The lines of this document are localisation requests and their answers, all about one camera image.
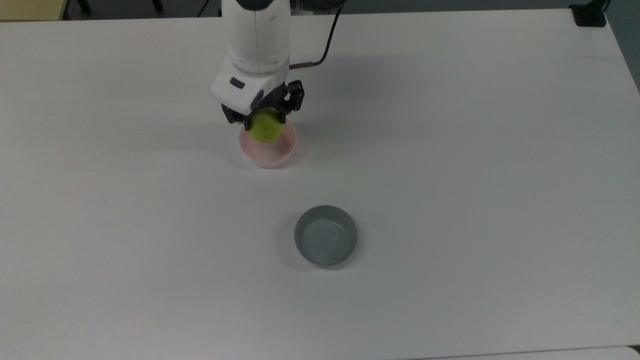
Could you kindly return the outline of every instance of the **floor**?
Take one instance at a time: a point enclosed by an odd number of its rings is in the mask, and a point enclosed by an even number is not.
[[[164,11],[157,13],[152,0],[88,0],[92,13],[81,14],[76,0],[70,0],[72,20],[146,19],[155,17],[195,17],[206,0],[162,0]],[[348,0],[344,13],[441,12],[460,10],[507,10],[567,8],[588,0]],[[210,0],[202,17],[218,16],[220,0]],[[640,0],[611,0],[607,18],[618,39],[627,65],[640,89]]]

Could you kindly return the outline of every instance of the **pink bowl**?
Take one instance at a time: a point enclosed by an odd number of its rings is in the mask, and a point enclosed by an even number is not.
[[[291,122],[287,121],[282,134],[274,142],[257,142],[249,134],[240,129],[238,142],[240,149],[249,157],[252,163],[263,168],[281,167],[289,159],[289,155],[296,148],[298,135]]]

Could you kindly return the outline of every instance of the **bowl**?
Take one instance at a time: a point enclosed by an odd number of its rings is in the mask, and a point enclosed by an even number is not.
[[[302,214],[294,239],[305,259],[318,266],[333,266],[353,253],[358,243],[358,229],[344,210],[321,205]]]
[[[282,167],[289,160],[296,148],[298,135],[293,124],[287,121],[282,128],[282,134],[274,142],[255,141],[244,128],[240,129],[238,142],[240,149],[254,165],[262,168],[277,168]]]

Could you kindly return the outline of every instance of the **gray bowl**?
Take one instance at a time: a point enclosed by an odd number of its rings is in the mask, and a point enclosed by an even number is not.
[[[318,266],[332,266],[353,253],[358,242],[358,230],[344,210],[320,205],[302,214],[296,224],[294,239],[305,259]]]

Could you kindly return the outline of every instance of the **black mount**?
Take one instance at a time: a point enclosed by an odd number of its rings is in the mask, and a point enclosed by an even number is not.
[[[244,130],[249,131],[252,125],[251,119],[256,111],[274,108],[280,114],[280,123],[284,124],[287,121],[288,114],[292,111],[300,110],[304,98],[305,89],[302,87],[302,81],[296,80],[291,81],[288,85],[282,83],[282,85],[273,89],[272,92],[257,102],[249,115],[243,115],[224,105],[222,106],[222,112],[225,113],[229,124],[239,122],[244,124]]]
[[[572,4],[569,9],[573,11],[575,24],[585,28],[603,28],[607,24],[602,8],[607,0],[593,0],[587,5]]]

